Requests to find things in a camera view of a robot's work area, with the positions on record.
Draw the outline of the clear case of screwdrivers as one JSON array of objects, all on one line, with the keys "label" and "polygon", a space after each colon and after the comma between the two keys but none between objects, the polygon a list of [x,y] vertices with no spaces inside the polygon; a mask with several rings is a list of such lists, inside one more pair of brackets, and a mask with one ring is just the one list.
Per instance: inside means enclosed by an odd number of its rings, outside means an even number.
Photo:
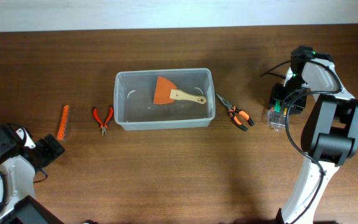
[{"label": "clear case of screwdrivers", "polygon": [[285,129],[285,118],[288,108],[281,101],[274,100],[273,105],[267,111],[267,123],[275,131]]}]

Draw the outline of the orange scraper with wooden handle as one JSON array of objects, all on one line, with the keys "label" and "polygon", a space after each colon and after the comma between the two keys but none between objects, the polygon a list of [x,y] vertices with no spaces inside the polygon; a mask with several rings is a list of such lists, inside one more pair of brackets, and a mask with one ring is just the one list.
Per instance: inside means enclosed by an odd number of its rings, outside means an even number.
[{"label": "orange scraper with wooden handle", "polygon": [[207,103],[206,97],[192,95],[179,90],[170,80],[164,77],[158,77],[153,103],[156,105],[167,105],[173,103],[175,100],[192,101],[199,104]]}]

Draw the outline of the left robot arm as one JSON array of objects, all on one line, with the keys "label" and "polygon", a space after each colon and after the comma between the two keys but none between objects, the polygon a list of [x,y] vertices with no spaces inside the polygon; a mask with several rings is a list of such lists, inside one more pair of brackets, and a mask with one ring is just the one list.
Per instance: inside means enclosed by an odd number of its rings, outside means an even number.
[{"label": "left robot arm", "polygon": [[25,127],[0,124],[0,223],[61,223],[35,199],[35,175],[65,152],[48,134],[37,142]]}]

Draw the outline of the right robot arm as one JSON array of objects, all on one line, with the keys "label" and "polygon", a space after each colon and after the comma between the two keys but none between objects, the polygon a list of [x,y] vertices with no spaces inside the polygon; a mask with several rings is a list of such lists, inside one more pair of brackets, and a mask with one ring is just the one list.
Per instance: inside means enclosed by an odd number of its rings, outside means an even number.
[{"label": "right robot arm", "polygon": [[301,143],[289,138],[303,162],[293,192],[280,208],[275,223],[312,223],[324,190],[333,175],[358,149],[358,100],[334,69],[329,54],[299,46],[287,62],[284,82],[273,86],[268,123],[289,132],[290,116],[300,114],[308,96],[314,107],[301,133]]}]

